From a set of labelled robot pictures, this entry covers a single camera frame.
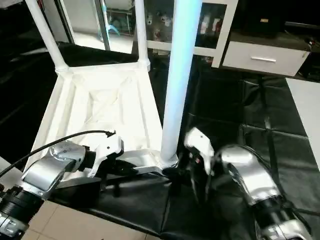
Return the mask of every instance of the white cabinet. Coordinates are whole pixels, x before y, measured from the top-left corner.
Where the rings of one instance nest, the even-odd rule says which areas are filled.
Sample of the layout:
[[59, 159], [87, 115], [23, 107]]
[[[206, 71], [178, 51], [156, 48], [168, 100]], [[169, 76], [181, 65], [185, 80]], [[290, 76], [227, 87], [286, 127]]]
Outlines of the white cabinet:
[[223, 66], [295, 76], [310, 52], [231, 41]]
[[[148, 48], [170, 51], [175, 1], [144, 0]], [[220, 65], [237, 4], [238, 0], [203, 0], [194, 54], [212, 57], [212, 67]]]

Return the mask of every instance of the tiled floor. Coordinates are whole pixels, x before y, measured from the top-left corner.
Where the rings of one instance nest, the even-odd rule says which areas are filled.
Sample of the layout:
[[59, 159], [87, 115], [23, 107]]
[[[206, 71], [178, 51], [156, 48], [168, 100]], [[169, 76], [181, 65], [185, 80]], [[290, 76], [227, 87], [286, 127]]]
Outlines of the tiled floor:
[[47, 201], [22, 240], [158, 240], [113, 222]]

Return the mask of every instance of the black foam mat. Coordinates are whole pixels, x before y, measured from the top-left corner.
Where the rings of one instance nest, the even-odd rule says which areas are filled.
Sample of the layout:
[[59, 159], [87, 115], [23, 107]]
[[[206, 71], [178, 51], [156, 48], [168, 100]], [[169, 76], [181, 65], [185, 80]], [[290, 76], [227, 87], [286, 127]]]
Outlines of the black foam mat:
[[[73, 67], [137, 60], [124, 53], [69, 44], [59, 47]], [[2, 102], [12, 102], [1, 113], [0, 124], [1, 133], [9, 140], [0, 154], [9, 161], [31, 149], [57, 77], [48, 53], [18, 57], [7, 62], [8, 71], [2, 71], [0, 79]], [[163, 120], [168, 59], [152, 58], [151, 65], [152, 90]], [[16, 98], [11, 91], [15, 86], [20, 87]], [[181, 139], [188, 129], [198, 127], [210, 138], [214, 149], [229, 143], [246, 144], [271, 168], [276, 166], [275, 173], [288, 199], [303, 212], [315, 239], [320, 239], [316, 224], [319, 170], [284, 78], [213, 69], [199, 64], [195, 57], [182, 122]], [[9, 144], [14, 141], [10, 129], [16, 126], [24, 136], [19, 144], [26, 146], [18, 150]], [[256, 239], [252, 214], [228, 178], [210, 194], [207, 205], [197, 204], [187, 180], [170, 180], [152, 173], [108, 182], [104, 191], [99, 187], [89, 184], [59, 189], [51, 200], [168, 240]]]

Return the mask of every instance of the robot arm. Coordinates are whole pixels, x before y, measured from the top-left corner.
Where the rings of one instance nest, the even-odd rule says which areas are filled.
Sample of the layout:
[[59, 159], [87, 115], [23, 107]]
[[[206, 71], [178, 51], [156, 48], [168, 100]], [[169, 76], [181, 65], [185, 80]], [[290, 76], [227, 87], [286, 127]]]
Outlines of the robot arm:
[[[184, 144], [191, 152], [198, 151], [202, 157], [211, 156], [213, 152], [210, 140], [196, 128], [186, 135]], [[277, 185], [252, 152], [241, 146], [231, 145], [223, 148], [219, 157], [218, 161], [223, 165], [224, 171], [232, 176], [243, 192], [266, 240], [312, 240], [306, 227], [293, 211], [281, 208], [283, 197]], [[210, 158], [210, 165], [217, 163], [214, 159]], [[208, 158], [203, 157], [203, 161], [206, 164]]]
[[[123, 142], [116, 134], [106, 138], [96, 152], [67, 140], [50, 147], [44, 157], [25, 171], [13, 188], [2, 192], [0, 239], [21, 239], [30, 220], [59, 184], [69, 187], [90, 183], [104, 160], [122, 153]], [[65, 173], [75, 172], [78, 177], [62, 181]]]

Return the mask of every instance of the drawer handle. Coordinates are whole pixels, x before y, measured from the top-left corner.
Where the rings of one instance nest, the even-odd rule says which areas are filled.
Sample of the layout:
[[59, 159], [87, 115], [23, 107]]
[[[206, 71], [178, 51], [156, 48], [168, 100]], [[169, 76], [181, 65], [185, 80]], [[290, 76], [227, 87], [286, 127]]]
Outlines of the drawer handle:
[[265, 61], [265, 62], [271, 62], [271, 63], [275, 63], [277, 61], [277, 60], [272, 59], [272, 58], [265, 58], [265, 57], [258, 57], [258, 56], [252, 56], [251, 59], [259, 60], [259, 61]]

